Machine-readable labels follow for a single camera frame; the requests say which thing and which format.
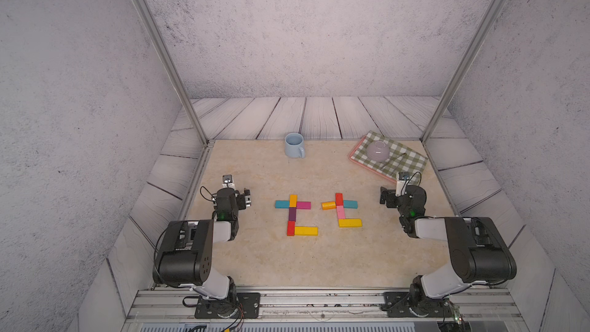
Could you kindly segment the teal block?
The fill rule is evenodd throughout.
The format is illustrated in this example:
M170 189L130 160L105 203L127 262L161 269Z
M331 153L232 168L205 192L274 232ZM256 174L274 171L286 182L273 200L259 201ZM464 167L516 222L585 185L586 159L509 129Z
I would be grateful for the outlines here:
M348 200L344 200L343 201L343 207L345 209L358 209L359 204L357 201L348 201Z
M275 201L275 208L288 209L290 207L290 201Z

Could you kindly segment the purple block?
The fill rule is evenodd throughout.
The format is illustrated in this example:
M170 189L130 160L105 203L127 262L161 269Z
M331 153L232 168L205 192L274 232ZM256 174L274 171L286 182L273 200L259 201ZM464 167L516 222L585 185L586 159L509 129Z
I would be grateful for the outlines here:
M297 209L295 207L293 207L293 208L290 207L288 221L295 222L296 220L297 220Z

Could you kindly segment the orange-yellow square block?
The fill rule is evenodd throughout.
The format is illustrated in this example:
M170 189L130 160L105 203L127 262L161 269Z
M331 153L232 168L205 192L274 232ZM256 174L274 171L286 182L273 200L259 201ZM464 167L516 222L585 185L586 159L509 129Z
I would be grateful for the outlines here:
M289 208L296 208L296 207L297 207L297 195L290 195Z

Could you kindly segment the red block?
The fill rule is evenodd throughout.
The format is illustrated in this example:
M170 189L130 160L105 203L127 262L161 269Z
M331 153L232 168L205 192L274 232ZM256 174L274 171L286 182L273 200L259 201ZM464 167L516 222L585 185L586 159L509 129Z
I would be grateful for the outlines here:
M343 207L344 206L344 196L342 193L336 193L335 195L335 204L337 207Z
M294 236L295 235L295 227L296 227L295 221L288 221L287 236Z

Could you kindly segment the magenta block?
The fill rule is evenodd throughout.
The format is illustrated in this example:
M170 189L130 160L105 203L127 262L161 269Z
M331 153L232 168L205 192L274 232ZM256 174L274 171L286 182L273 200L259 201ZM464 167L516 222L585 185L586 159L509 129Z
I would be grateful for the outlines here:
M310 201L298 201L297 209L310 210L312 208Z

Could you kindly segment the long yellow block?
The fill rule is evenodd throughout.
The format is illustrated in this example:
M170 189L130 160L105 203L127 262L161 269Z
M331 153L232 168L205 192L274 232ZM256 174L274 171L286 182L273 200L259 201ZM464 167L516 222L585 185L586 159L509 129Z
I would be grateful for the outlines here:
M351 227L363 227L362 220L359 218L344 218L338 220L339 227L351 228Z
M294 228L295 236L318 236L319 229L317 227L302 227L296 226Z

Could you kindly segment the orange cylinder block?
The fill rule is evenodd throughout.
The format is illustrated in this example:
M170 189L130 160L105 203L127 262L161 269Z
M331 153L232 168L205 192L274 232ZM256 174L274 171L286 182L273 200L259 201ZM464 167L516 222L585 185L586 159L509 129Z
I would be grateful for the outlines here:
M336 202L335 201L328 201L328 202L323 202L321 204L321 207L323 210L332 210L332 209L336 209Z

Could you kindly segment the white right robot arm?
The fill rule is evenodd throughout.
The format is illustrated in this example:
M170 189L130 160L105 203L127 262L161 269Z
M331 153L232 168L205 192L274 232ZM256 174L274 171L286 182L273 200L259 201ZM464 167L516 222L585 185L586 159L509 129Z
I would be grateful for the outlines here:
M420 186L380 189L380 203L395 208L411 238L447 243L450 261L428 275L414 278L409 306L418 308L460 293L474 284L505 283L517 275L517 264L495 223L487 217L426 215L427 193Z

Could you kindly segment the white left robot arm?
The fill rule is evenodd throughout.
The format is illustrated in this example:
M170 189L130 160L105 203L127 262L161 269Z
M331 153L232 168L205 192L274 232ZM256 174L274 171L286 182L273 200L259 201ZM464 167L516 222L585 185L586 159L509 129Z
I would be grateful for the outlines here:
M239 213L251 206L250 190L230 186L220 189L209 201L212 218L172 221L158 239L153 260L155 284L190 288L213 301L234 299L235 286L229 276L213 266L213 244L233 241L239 231Z

